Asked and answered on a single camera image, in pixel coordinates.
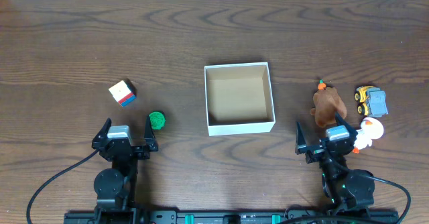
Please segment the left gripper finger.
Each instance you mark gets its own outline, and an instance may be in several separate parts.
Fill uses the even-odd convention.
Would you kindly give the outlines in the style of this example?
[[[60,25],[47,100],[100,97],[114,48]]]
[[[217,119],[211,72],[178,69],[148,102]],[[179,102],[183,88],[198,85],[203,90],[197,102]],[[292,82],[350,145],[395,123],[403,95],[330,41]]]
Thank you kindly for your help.
[[[109,132],[110,127],[111,127],[111,119],[107,118],[101,130],[94,137],[94,143],[101,143],[104,139],[107,139],[107,134]]]
[[[156,137],[151,126],[151,119],[149,115],[146,117],[144,140],[148,146],[156,145]]]

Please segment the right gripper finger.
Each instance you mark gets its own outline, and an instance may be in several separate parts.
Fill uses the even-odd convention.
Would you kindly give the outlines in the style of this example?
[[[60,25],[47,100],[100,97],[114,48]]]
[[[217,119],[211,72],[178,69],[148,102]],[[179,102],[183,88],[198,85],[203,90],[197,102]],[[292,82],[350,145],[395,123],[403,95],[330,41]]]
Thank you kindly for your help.
[[[344,126],[347,131],[349,132],[349,136],[350,138],[356,138],[357,136],[357,130],[352,127],[351,125],[349,125],[341,116],[338,112],[335,113],[335,120],[336,120],[336,124],[338,126],[342,125]]]
[[[301,125],[299,122],[296,123],[296,147],[297,148],[305,148],[306,147],[306,140],[301,128]]]

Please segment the green ball toy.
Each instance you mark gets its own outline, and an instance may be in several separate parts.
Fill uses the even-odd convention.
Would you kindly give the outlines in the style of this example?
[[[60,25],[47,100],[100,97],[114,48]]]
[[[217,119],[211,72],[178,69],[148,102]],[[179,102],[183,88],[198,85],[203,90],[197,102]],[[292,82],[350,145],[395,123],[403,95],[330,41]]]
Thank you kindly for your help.
[[[166,124],[165,115],[160,111],[154,111],[149,114],[151,127],[154,130],[161,130]]]

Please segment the brown plush bear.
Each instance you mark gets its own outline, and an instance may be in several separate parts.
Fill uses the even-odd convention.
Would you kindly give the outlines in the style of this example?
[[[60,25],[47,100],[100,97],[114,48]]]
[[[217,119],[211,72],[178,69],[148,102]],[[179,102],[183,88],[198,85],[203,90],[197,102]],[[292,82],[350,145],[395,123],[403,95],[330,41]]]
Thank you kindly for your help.
[[[343,119],[347,116],[347,108],[334,87],[328,87],[323,80],[319,80],[318,90],[313,95],[314,107],[310,114],[314,116],[317,126],[324,128],[336,123],[338,113]]]

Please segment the white plush duck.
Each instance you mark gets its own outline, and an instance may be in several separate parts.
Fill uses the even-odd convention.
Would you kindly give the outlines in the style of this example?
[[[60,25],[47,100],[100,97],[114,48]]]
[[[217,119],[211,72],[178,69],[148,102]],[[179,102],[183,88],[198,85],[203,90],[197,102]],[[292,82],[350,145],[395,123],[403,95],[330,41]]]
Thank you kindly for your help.
[[[371,147],[374,139],[379,139],[384,134],[384,126],[376,118],[365,117],[357,130],[353,153],[358,154],[360,150]]]

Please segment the yellow grey toy truck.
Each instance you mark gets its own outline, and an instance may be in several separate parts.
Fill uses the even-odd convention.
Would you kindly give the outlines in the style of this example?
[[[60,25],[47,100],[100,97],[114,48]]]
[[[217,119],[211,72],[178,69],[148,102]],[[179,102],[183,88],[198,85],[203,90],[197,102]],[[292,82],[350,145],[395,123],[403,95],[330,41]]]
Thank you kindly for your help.
[[[379,118],[388,114],[385,91],[375,86],[358,87],[354,98],[357,105],[357,113],[366,117]]]

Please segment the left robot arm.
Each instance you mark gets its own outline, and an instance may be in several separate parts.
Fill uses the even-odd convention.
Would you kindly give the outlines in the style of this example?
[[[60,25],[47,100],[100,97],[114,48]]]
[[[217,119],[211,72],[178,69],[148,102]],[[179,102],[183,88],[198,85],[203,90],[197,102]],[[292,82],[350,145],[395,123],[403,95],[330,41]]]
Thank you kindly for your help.
[[[92,140],[92,148],[101,157],[112,163],[101,171],[94,181],[97,207],[104,211],[124,211],[134,204],[137,163],[150,158],[151,152],[158,151],[158,143],[146,118],[143,144],[135,146],[127,125],[113,126],[107,119]]]

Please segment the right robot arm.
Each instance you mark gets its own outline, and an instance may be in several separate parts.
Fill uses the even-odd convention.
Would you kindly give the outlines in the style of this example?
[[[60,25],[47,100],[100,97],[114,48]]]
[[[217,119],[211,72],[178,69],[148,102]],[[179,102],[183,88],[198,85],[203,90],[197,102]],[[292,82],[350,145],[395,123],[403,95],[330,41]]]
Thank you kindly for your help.
[[[336,126],[326,130],[326,137],[317,144],[306,143],[301,125],[297,124],[297,155],[304,154],[308,164],[317,162],[322,170],[322,185],[325,195],[340,211],[364,209],[374,203],[375,183],[372,173],[366,170],[351,170],[345,156],[354,149],[358,132],[338,113]]]

